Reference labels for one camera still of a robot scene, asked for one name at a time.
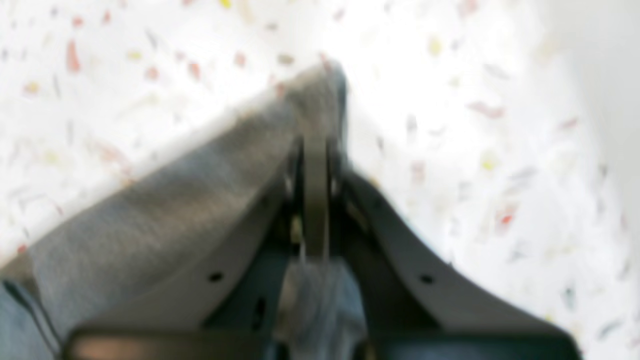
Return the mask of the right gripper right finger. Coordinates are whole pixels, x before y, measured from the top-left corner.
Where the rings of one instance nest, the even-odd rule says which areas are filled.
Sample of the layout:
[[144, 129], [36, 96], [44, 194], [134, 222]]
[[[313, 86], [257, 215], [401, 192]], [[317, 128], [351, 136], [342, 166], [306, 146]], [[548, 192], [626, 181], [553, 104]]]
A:
[[334, 139], [310, 142], [310, 255], [354, 276], [353, 360], [578, 360], [572, 337], [485, 291], [418, 239]]

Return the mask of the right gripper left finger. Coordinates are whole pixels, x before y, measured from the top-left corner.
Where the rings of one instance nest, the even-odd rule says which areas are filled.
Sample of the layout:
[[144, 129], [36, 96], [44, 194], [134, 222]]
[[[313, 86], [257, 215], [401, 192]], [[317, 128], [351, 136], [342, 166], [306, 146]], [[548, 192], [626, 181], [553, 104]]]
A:
[[281, 360], [272, 335], [295, 250], [318, 255], [318, 140], [298, 140], [221, 244], [78, 326], [65, 360]]

